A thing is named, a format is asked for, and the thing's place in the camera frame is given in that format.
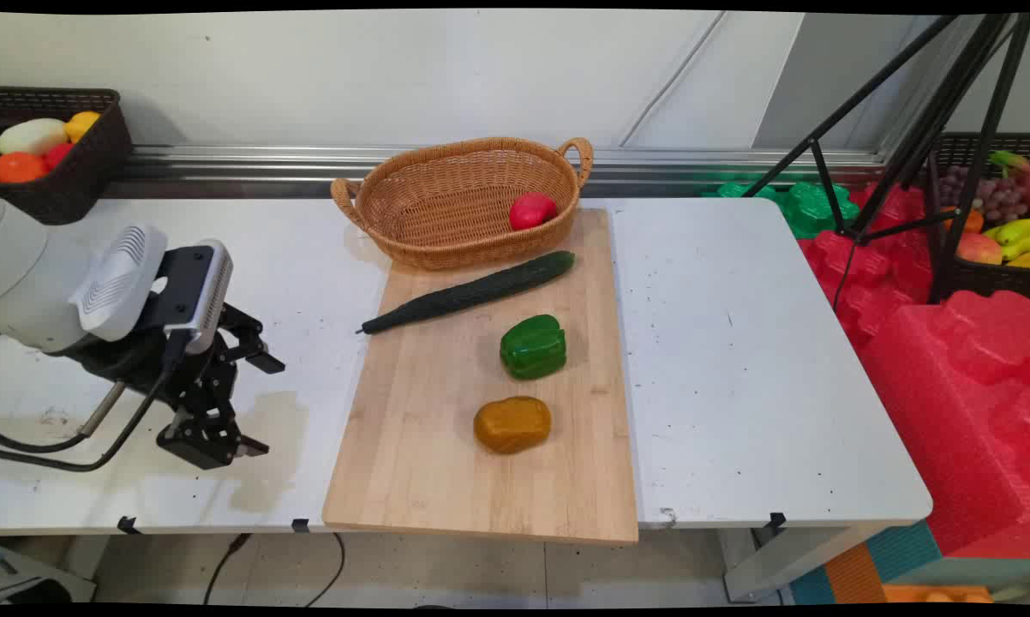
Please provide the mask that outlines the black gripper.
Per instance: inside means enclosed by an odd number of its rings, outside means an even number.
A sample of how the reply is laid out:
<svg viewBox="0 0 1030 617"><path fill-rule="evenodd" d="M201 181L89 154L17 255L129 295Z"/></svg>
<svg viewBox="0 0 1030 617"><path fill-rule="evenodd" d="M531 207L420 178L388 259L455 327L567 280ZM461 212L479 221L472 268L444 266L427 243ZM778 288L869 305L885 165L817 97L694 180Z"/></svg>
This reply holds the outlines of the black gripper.
<svg viewBox="0 0 1030 617"><path fill-rule="evenodd" d="M214 333L206 350L186 354L175 351L162 329L148 329L121 341L94 338L76 347L76 362L89 374L153 395L156 403L174 411L171 424L156 434L156 446L201 470L213 470L271 451L238 429L236 411L225 396L225 363L248 361L264 374L285 371L283 361L261 338L263 323L248 313L225 303L217 329L235 338L236 346Z"/></svg>

